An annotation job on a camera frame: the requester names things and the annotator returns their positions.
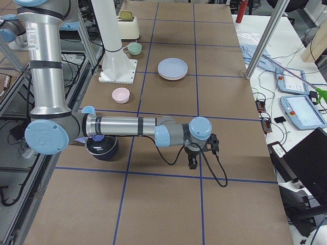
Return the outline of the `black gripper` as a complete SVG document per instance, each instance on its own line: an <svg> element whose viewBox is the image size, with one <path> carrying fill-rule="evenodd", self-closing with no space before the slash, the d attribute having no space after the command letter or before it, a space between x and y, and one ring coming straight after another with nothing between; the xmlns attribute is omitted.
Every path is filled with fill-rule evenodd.
<svg viewBox="0 0 327 245"><path fill-rule="evenodd" d="M202 148L198 146L186 146L184 148L189 161L189 169L196 169L198 166L197 156L201 153Z"/></svg>

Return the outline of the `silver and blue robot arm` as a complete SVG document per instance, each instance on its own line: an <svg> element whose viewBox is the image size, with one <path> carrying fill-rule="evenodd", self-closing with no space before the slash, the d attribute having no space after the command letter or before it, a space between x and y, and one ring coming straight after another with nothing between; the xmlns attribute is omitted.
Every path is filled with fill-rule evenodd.
<svg viewBox="0 0 327 245"><path fill-rule="evenodd" d="M208 150L212 125L204 117L178 124L168 116L109 117L73 113L66 105L61 59L60 28L77 17L77 1L17 1L18 18L25 24L35 106L25 130L28 146L44 155L64 150L79 137L94 135L154 137L155 145L181 146L188 154L189 168Z"/></svg>

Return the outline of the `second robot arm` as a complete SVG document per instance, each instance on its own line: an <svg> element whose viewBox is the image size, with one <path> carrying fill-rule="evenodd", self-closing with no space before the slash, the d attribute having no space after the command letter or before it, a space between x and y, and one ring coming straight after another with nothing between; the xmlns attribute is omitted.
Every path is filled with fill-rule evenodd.
<svg viewBox="0 0 327 245"><path fill-rule="evenodd" d="M26 28L15 14L1 16L1 38L7 42L15 42L20 47L26 47Z"/></svg>

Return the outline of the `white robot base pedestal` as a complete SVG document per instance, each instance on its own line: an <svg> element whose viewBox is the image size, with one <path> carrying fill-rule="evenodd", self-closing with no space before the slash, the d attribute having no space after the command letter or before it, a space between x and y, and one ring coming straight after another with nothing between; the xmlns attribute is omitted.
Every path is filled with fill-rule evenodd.
<svg viewBox="0 0 327 245"><path fill-rule="evenodd" d="M99 82L132 84L137 60L129 59L123 51L114 1L93 0L91 3L105 50Z"/></svg>

